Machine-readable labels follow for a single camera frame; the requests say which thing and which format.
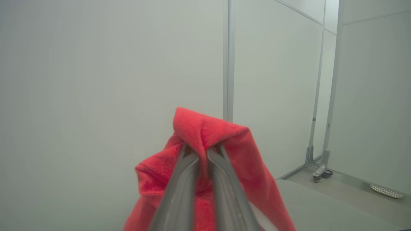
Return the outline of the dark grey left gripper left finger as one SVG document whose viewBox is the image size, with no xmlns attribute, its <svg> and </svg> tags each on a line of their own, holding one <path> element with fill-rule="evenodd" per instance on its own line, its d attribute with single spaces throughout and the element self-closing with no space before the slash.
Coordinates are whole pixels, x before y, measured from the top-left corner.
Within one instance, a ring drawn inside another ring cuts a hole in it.
<svg viewBox="0 0 411 231">
<path fill-rule="evenodd" d="M 184 144 L 149 231 L 194 231 L 194 197 L 200 165 L 196 151 Z"/>
</svg>

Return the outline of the red Bulls 23 jersey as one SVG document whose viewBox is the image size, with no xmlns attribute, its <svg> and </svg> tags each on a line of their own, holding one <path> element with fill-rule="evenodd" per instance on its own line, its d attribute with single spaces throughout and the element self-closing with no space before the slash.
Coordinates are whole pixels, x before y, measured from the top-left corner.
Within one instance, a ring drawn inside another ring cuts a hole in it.
<svg viewBox="0 0 411 231">
<path fill-rule="evenodd" d="M 173 128 L 165 148 L 135 167 L 140 198 L 124 231 L 148 231 L 185 142 L 199 153 L 201 163 L 194 200 L 195 231 L 217 231 L 206 151 L 218 143 L 223 144 L 249 202 L 279 231 L 296 231 L 249 128 L 182 107 L 176 109 Z"/>
</svg>

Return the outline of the white perforated plastic object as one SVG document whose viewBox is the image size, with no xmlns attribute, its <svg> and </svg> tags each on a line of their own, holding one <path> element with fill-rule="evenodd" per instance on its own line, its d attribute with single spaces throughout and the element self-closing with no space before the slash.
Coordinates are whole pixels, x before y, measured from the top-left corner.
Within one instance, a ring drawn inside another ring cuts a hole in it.
<svg viewBox="0 0 411 231">
<path fill-rule="evenodd" d="M 382 195 L 394 198 L 394 199 L 402 199 L 405 197 L 405 195 L 402 195 L 400 193 L 394 192 L 392 190 L 388 190 L 383 187 L 376 186 L 374 184 L 370 184 L 370 189 L 373 190 L 374 192 L 380 193 Z"/>
</svg>

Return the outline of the grey partition post with caster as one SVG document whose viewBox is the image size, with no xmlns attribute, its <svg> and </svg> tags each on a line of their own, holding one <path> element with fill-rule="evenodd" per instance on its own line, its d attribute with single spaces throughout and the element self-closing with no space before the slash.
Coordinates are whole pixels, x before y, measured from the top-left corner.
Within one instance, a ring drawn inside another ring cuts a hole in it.
<svg viewBox="0 0 411 231">
<path fill-rule="evenodd" d="M 334 57 L 334 65 L 333 65 L 333 78 L 331 84 L 331 91 L 330 91 L 330 101 L 329 101 L 329 110 L 328 110 L 328 117 L 327 117 L 327 126 L 325 130 L 325 137 L 323 143 L 323 154 L 321 158 L 320 167 L 314 171 L 312 174 L 313 176 L 318 177 L 317 183 L 322 178 L 329 178 L 333 175 L 333 171 L 329 169 L 328 163 L 330 159 L 330 150 L 328 149 L 328 144 L 330 140 L 330 133 L 332 127 L 332 120 L 333 120 L 333 111 L 334 111 L 334 104 L 335 104 L 335 93 L 337 89 L 337 73 L 338 73 L 338 66 L 339 66 L 339 53 L 341 49 L 341 39 L 342 39 L 342 26 L 344 20 L 344 0 L 338 1 L 338 18 L 337 18 L 337 34 L 336 34 L 336 45 L 335 45 L 335 57 Z"/>
</svg>

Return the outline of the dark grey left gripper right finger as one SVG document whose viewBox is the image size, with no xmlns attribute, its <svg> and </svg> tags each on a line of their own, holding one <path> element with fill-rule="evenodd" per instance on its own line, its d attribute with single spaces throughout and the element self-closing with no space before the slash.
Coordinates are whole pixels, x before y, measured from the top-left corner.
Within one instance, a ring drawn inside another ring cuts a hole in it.
<svg viewBox="0 0 411 231">
<path fill-rule="evenodd" d="M 213 183 L 217 231 L 261 231 L 222 144 L 207 151 L 207 167 Z"/>
</svg>

